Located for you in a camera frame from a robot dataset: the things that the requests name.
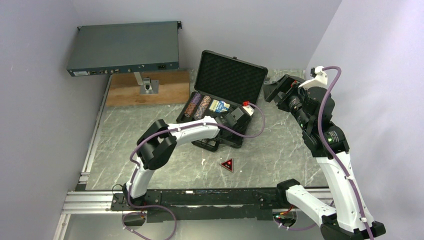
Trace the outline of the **red triangular dealer button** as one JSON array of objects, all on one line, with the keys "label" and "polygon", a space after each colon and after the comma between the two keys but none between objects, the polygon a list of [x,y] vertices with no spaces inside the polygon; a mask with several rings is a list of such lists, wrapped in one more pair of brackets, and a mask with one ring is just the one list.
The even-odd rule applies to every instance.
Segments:
[{"label": "red triangular dealer button", "polygon": [[234,159],[233,158],[227,159],[226,161],[221,162],[220,166],[233,173],[234,172]]}]

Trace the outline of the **orange black chip stack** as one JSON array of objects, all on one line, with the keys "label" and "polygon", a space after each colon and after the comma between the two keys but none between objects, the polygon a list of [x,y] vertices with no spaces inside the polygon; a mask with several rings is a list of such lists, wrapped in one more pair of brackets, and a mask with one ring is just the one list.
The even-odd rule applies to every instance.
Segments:
[{"label": "orange black chip stack", "polygon": [[193,113],[194,113],[194,110],[196,109],[196,106],[197,106],[196,103],[192,103],[192,102],[189,103],[189,105],[187,106],[187,108],[184,111],[184,116],[186,118],[191,118]]}]

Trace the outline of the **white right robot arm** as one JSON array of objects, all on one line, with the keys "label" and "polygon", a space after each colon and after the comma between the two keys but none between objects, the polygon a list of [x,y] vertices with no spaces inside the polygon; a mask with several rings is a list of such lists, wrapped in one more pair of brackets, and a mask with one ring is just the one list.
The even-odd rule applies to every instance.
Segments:
[{"label": "white right robot arm", "polygon": [[282,208],[299,208],[319,226],[326,240],[367,240],[384,235],[384,224],[374,219],[360,194],[346,135],[332,122],[335,102],[326,87],[286,74],[266,85],[263,94],[266,102],[275,102],[298,123],[304,144],[324,173],[334,205],[322,202],[295,179],[277,184],[276,203]]}]

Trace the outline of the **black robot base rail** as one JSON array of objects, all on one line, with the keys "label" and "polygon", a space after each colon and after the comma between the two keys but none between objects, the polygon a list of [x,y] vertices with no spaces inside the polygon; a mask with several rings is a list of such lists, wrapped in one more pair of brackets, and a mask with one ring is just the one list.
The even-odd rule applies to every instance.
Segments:
[{"label": "black robot base rail", "polygon": [[283,214],[292,223],[296,208],[282,202],[274,187],[149,189],[144,199],[129,204],[123,193],[112,194],[112,212],[137,211],[142,206],[148,223],[172,220],[254,219],[271,221]]}]

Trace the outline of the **orange blue chip stack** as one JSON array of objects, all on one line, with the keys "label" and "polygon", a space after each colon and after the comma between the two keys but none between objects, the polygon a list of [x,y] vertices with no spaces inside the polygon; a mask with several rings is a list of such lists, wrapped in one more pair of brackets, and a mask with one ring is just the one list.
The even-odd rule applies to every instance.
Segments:
[{"label": "orange blue chip stack", "polygon": [[211,102],[211,97],[210,96],[204,96],[199,107],[207,108],[210,102]]},{"label": "orange blue chip stack", "polygon": [[196,112],[193,115],[193,119],[194,120],[200,120],[203,118],[204,113],[206,111],[207,107],[204,105],[199,105]]}]

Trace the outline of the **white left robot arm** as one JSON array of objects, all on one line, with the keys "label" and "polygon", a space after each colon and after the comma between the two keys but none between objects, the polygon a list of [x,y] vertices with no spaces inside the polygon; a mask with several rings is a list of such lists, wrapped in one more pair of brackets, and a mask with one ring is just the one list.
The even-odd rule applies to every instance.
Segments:
[{"label": "white left robot arm", "polygon": [[174,150],[181,145],[203,139],[214,139],[222,130],[242,137],[241,131],[252,117],[251,106],[238,107],[219,116],[204,116],[199,120],[167,124],[157,120],[139,138],[129,160],[135,164],[130,179],[124,184],[124,204],[131,210],[144,203],[148,184],[156,170],[170,160]]}]

